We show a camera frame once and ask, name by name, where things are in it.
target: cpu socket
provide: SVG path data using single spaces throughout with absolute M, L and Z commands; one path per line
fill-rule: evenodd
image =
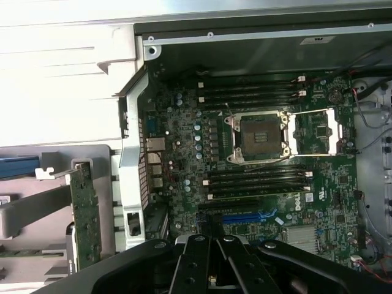
M 284 140 L 288 124 L 284 111 L 236 113 L 224 121 L 233 130 L 233 154 L 227 157 L 231 163 L 268 163 L 291 154 Z
M 296 119 L 323 113 L 325 125 L 315 128 L 315 138 L 328 142 L 324 153 L 302 153 L 298 149 Z M 287 113 L 285 111 L 258 111 L 236 113 L 224 119 L 232 128 L 233 154 L 227 161 L 238 165 L 267 164 L 282 157 L 333 156 L 342 139 L 342 126 L 336 121 L 335 110 L 320 110 Z

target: black ram slot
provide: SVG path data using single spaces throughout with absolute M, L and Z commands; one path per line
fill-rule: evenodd
M 296 84 L 291 83 L 291 81 L 266 81 L 257 84 L 248 85 L 235 85 L 235 86 L 212 86 L 204 87 L 199 89 L 200 93 L 217 93 L 217 92 L 232 92 L 232 91 L 252 91 L 261 89 L 290 89 L 296 88 Z
M 216 194 L 216 193 L 225 193 L 225 192 L 244 192 L 244 191 L 253 191 L 253 190 L 274 189 L 274 188 L 280 188 L 282 186 L 303 187 L 303 186 L 306 186 L 306 184 L 307 183 L 287 180 L 287 181 L 281 181 L 280 183 L 259 184 L 259 185 L 253 185 L 253 186 L 211 188 L 211 189 L 208 189 L 208 193 L 209 194 Z
M 257 173 L 266 173 L 266 172 L 271 172 L 271 171 L 287 171 L 287 170 L 296 170 L 296 169 L 302 169 L 306 170 L 306 166 L 303 164 L 290 164 L 290 165 L 271 165 L 267 167 L 263 167 L 259 170 L 256 170 L 255 172 Z M 245 172 L 243 169 L 233 169 L 233 170 L 211 170 L 208 172 L 208 176 L 214 176 L 214 175 L 232 175 L 232 174 L 239 174 L 242 175 Z
M 262 179 L 262 178 L 271 178 L 274 176 L 298 176 L 303 173 L 302 170 L 293 170 L 293 171 L 276 171 L 276 172 L 271 172 L 271 173 L 243 173 L 241 175 L 221 175 L 221 176 L 211 176 L 209 177 L 209 182 L 210 184 L 216 183 L 216 182 L 221 182 L 221 181 L 240 181 L 242 179 Z
M 223 187 L 246 187 L 254 185 L 285 183 L 286 181 L 305 181 L 304 176 L 279 176 L 275 178 L 244 179 L 242 181 L 219 181 L 210 183 L 208 189 L 218 189 Z
M 296 96 L 297 91 L 265 91 L 265 92 L 260 92 L 260 91 L 252 91 L 252 92 L 231 92 L 231 93 L 214 93 L 214 94 L 208 94 L 204 96 L 205 100 L 211 100 L 211 99 L 240 99 L 243 97 L 291 97 L 291 96 Z
M 241 197 L 257 197 L 264 195 L 278 195 L 286 193 L 298 193 L 305 192 L 303 187 L 285 187 L 277 189 L 264 189 L 264 190 L 254 190 L 247 192 L 227 192 L 227 193 L 216 193 L 213 194 L 213 199 L 230 199 L 230 198 L 241 198 Z
M 213 97 L 213 98 L 204 98 L 203 103 L 199 103 L 199 105 L 209 105 L 209 104 L 235 104 L 235 103 L 261 103 L 261 102 L 279 102 L 279 101 L 292 101 L 298 100 L 298 96 L 292 95 L 275 95 L 275 96 L 239 96 L 239 97 Z
M 256 101 L 256 102 L 252 102 L 250 101 L 249 103 L 245 103 L 245 102 L 232 102 L 230 103 L 230 108 L 231 109 L 243 109 L 243 108 L 258 108 L 258 107 L 269 107 L 269 106 L 274 106 L 274 107 L 278 107 L 278 106 L 287 106 L 287 105 L 294 105 L 297 104 L 299 101 L 299 99 L 296 97 L 294 99 L 286 99 L 286 100 L 268 100 L 268 101 Z M 203 103 L 199 103 L 198 106 L 200 108 L 203 108 L 205 110 L 221 110 L 226 106 L 225 103 L 218 103 L 218 104 L 203 104 Z

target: blue pcie slot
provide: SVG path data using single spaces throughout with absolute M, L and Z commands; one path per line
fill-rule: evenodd
M 276 211 L 277 209 L 274 209 L 270 213 L 257 212 L 257 213 L 222 216 L 222 222 L 225 225 L 248 224 L 251 222 L 265 222 L 267 218 L 273 217 L 276 214 Z

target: pcie slot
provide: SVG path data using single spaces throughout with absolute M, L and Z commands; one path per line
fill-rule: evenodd
M 207 210 L 224 210 L 224 209 L 244 209 L 258 208 L 260 202 L 258 200 L 230 200 L 227 202 L 208 202 L 197 205 L 199 211 Z
M 273 217 L 276 214 L 277 209 L 274 209 L 270 213 L 246 213 L 246 214 L 232 214 L 222 216 L 222 223 L 225 225 L 238 224 L 238 223 L 252 223 L 252 222 L 265 222 L 267 218 Z

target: motherboard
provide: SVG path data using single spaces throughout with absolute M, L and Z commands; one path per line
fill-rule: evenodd
M 153 201 L 170 237 L 276 239 L 352 267 L 359 236 L 349 77 L 325 73 L 162 85 L 143 113 Z

